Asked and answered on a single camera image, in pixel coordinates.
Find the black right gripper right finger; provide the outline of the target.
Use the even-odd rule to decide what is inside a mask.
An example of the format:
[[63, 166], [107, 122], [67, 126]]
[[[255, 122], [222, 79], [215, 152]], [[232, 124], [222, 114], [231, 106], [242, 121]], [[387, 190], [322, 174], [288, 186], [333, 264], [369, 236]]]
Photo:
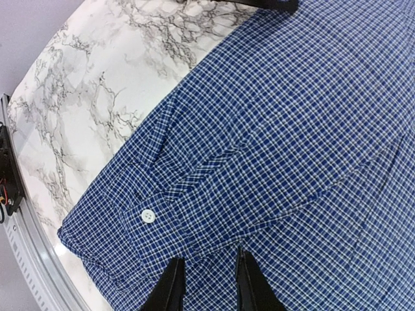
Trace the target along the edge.
[[242, 247], [238, 248], [235, 278], [238, 310], [285, 310], [254, 256]]

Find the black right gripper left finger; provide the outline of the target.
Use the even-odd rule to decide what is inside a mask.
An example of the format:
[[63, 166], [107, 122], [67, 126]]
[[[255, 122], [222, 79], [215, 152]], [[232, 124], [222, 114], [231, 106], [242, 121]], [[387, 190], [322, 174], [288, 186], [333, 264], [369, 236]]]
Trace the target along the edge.
[[141, 310], [183, 310], [185, 292], [185, 260], [183, 258], [173, 258], [165, 268]]

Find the blue checked long sleeve shirt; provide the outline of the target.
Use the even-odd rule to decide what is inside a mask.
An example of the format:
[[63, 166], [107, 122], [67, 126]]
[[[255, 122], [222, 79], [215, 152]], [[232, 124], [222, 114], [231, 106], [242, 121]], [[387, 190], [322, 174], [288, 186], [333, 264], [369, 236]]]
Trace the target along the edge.
[[58, 237], [114, 310], [139, 310], [174, 257], [185, 310], [235, 310], [239, 248], [288, 310], [413, 310], [414, 2], [258, 10]]

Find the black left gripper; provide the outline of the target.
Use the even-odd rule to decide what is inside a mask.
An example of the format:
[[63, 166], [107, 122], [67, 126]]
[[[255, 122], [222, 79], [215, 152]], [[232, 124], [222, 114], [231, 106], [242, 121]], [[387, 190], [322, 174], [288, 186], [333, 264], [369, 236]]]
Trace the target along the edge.
[[293, 15], [298, 11], [298, 0], [211, 0], [213, 3], [233, 3], [282, 14]]

